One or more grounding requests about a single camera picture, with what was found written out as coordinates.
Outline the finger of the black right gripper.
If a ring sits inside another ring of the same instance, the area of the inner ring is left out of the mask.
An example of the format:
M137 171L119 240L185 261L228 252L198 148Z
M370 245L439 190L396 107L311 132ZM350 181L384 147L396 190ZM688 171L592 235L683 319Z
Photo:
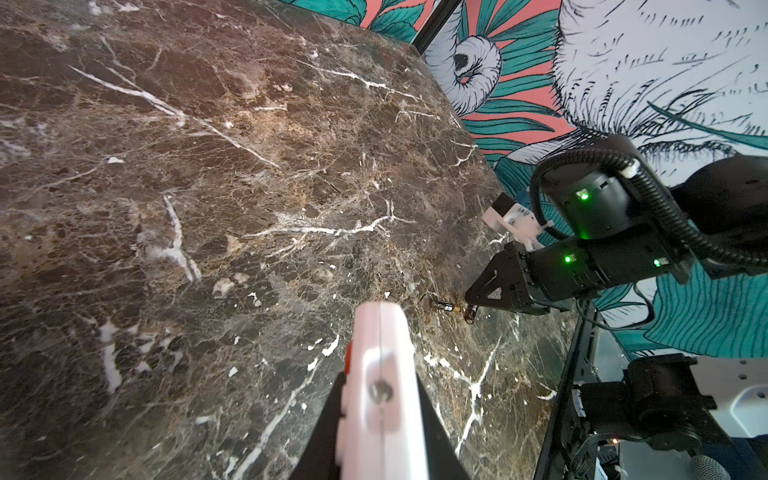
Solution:
M511 312L533 312L520 254L503 250L495 254L465 293L470 305Z

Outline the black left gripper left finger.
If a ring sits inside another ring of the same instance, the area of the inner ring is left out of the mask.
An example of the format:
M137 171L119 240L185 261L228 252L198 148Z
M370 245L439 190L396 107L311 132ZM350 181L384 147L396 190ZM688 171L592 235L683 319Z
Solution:
M336 463L335 447L338 423L342 417L341 397L345 382L345 373L339 373L310 435L307 446L289 476L290 480L340 479L341 469Z

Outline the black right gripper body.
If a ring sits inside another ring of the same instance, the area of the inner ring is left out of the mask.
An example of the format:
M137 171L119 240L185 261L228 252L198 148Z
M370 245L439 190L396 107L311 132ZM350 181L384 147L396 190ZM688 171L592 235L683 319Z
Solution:
M507 291L513 311L529 315L547 314L552 308L567 311L571 299L592 299L599 295L597 266L585 245L566 239L528 252L519 242L504 246L508 254Z

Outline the white remote control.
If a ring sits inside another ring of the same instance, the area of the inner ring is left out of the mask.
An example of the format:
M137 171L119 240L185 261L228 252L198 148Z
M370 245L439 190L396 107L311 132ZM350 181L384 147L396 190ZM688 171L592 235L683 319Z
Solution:
M402 308L355 310L335 461L342 479L427 479L414 345Z

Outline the gold AA battery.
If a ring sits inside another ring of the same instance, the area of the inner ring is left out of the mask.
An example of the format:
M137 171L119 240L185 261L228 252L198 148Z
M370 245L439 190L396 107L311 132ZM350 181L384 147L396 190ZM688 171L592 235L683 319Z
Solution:
M436 297L431 297L429 299L429 305L433 310L440 312L460 313L467 324L475 324L478 312L477 305L467 304L462 306Z

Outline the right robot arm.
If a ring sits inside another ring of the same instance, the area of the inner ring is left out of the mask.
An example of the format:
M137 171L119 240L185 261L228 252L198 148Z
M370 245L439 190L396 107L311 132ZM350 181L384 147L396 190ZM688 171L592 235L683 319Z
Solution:
M479 307L574 312L539 479L757 478L767 466L767 160L733 155L666 185L615 135L558 150L467 290Z

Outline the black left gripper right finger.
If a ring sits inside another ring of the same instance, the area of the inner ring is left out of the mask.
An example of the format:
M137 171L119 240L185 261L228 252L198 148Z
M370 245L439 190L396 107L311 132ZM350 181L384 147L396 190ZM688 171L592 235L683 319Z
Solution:
M417 379L417 385L429 479L469 480L420 379Z

